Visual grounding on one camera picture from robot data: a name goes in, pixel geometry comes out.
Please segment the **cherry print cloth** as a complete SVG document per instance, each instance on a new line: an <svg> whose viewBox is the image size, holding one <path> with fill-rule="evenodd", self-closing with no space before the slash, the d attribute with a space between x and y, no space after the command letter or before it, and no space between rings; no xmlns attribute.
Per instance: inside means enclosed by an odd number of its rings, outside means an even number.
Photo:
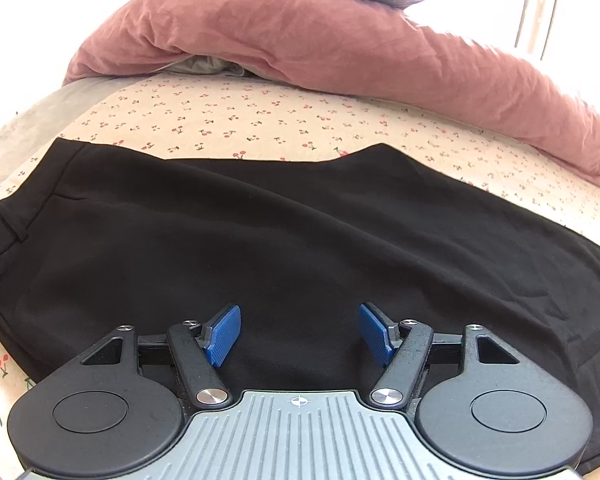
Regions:
<svg viewBox="0 0 600 480"><path fill-rule="evenodd" d="M247 77L160 74L92 107L58 138L121 145L161 158L294 162L334 159L385 143L600 245L600 188L531 146L411 106Z"/></svg>

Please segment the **black pants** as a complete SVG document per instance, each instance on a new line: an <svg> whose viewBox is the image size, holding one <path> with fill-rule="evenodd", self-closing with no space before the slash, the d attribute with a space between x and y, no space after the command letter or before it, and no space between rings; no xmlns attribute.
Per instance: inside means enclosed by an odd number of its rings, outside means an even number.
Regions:
<svg viewBox="0 0 600 480"><path fill-rule="evenodd" d="M365 301L492 330L585 400L600 466L600 246L387 145L305 164L57 140L0 200L0 339L34 380L119 325L237 304L231 389L365 391Z"/></svg>

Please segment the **grey patterned curtain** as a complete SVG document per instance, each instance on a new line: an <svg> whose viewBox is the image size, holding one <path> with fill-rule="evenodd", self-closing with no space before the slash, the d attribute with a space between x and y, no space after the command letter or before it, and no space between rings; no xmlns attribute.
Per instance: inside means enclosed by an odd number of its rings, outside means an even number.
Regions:
<svg viewBox="0 0 600 480"><path fill-rule="evenodd" d="M528 58L544 58L558 0L524 0L515 39L515 48Z"/></svg>

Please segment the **pink duvet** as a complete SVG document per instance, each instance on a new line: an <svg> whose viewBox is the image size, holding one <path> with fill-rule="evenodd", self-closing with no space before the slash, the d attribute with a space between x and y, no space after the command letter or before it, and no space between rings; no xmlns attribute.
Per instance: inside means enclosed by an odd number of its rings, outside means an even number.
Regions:
<svg viewBox="0 0 600 480"><path fill-rule="evenodd" d="M65 80L211 56L303 89L412 104L527 143L600 186L600 114L524 58L361 0L132 0Z"/></svg>

